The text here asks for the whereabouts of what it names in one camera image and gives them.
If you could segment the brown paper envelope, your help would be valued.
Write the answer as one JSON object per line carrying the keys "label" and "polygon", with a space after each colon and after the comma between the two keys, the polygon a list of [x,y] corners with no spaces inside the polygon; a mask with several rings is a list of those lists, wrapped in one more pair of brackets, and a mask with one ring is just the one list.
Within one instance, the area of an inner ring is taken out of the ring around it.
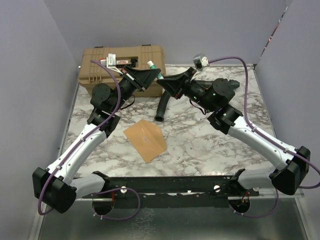
{"label": "brown paper envelope", "polygon": [[145,163],[149,163],[167,149],[159,126],[141,119],[123,131]]}

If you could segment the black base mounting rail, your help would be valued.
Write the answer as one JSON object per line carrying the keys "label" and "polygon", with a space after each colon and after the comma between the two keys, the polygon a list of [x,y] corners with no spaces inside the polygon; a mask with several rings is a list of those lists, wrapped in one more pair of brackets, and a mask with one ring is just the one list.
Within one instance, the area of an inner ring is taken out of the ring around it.
{"label": "black base mounting rail", "polygon": [[85,196],[94,202],[114,204],[116,208],[131,209],[140,204],[141,208],[226,208],[229,199],[239,200],[245,194],[249,197],[259,195],[253,189],[246,190],[231,175],[207,176],[141,176],[108,177],[103,190],[127,187],[122,193]]}

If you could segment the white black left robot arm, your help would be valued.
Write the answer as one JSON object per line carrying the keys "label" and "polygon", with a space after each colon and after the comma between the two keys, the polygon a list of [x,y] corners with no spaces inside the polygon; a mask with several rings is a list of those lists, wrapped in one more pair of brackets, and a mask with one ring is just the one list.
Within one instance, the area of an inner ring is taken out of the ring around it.
{"label": "white black left robot arm", "polygon": [[103,198],[111,190],[109,178],[99,171],[75,178],[89,155],[115,130],[120,117],[116,112],[135,91],[146,90],[161,73],[159,68],[137,70],[124,67],[121,81],[111,88],[99,83],[92,89],[93,110],[82,132],[69,148],[46,169],[38,167],[32,174],[34,195],[59,213],[66,212],[75,200],[90,194]]}

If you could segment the green white glue stick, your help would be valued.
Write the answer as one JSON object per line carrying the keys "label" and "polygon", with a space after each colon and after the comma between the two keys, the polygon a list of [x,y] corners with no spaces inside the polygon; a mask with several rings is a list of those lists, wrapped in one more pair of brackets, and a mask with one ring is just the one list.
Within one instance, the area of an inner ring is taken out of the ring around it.
{"label": "green white glue stick", "polygon": [[151,61],[151,60],[147,62],[147,65],[149,66],[150,69],[156,69],[157,68],[156,65],[153,63],[153,61]]}

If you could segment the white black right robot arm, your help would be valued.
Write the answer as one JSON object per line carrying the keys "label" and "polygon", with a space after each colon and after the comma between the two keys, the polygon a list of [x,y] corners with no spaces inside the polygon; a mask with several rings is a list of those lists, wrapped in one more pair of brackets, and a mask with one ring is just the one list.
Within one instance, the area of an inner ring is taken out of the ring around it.
{"label": "white black right robot arm", "polygon": [[217,131],[245,143],[266,158],[271,167],[239,170],[229,189],[240,196],[253,188],[272,188],[292,196],[309,171],[310,150],[286,144],[250,122],[241,111],[230,105],[235,92],[225,78],[217,78],[209,87],[194,79],[196,70],[190,67],[183,73],[164,76],[157,83],[171,97],[186,96],[203,108],[210,125]]}

